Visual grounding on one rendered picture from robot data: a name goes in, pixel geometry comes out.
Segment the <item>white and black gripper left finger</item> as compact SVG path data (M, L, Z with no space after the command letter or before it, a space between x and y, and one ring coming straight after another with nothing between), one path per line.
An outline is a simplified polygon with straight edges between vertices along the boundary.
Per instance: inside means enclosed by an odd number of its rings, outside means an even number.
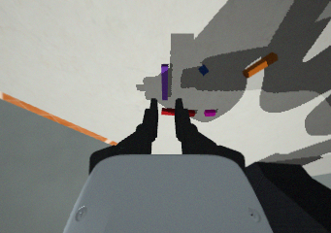
M110 146L94 152L89 158L89 175L101 160L121 154L151 154L152 142L157 138L158 104L151 98L149 109L145 109L143 123L136 131L120 141L116 146Z

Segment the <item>purple rod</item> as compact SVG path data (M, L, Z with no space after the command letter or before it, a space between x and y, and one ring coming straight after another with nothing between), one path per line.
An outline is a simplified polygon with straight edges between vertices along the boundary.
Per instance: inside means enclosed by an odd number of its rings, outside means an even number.
M168 100L168 64L161 64L162 100Z

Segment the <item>red rod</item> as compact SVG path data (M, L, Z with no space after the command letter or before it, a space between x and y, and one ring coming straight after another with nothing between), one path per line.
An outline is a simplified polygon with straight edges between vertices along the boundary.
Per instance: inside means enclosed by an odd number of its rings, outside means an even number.
M190 117L194 117L195 116L195 111L188 110L188 112L189 112L189 116ZM167 116L174 116L175 115L175 109L162 108L161 114L162 115L167 115Z

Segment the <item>magenta block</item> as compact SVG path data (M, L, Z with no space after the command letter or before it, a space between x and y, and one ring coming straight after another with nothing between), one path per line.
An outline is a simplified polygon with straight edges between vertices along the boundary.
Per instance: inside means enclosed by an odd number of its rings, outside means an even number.
M205 110L204 115L205 115L205 117L214 117L215 110Z

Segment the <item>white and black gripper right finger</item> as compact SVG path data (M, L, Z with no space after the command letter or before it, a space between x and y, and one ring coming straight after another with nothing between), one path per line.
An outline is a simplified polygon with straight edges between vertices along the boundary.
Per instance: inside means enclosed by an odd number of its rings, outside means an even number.
M245 157L236 150L217 145L214 141L198 131L191 123L188 109L183 108L182 99L176 99L175 104L176 138L182 143L182 154L212 154L235 161L246 174Z

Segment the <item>brown flat bar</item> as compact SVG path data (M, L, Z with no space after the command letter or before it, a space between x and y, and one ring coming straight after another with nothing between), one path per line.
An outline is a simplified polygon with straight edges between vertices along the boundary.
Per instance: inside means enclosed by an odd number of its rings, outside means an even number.
M249 77L253 76L257 72L261 71L262 69L266 68L267 66L271 65L272 63L278 60L278 56L276 53L269 53L265 57L261 58L251 66L249 66L246 70L243 71L244 76L248 79Z

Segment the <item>small blue block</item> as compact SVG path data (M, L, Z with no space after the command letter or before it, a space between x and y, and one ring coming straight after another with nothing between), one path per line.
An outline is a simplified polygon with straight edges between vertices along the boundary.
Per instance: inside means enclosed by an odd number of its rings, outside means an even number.
M207 67L206 67L205 65L202 65L202 66L199 68L199 71L200 71L200 73L201 73L203 76L205 76L205 75L209 72L209 70L207 69Z

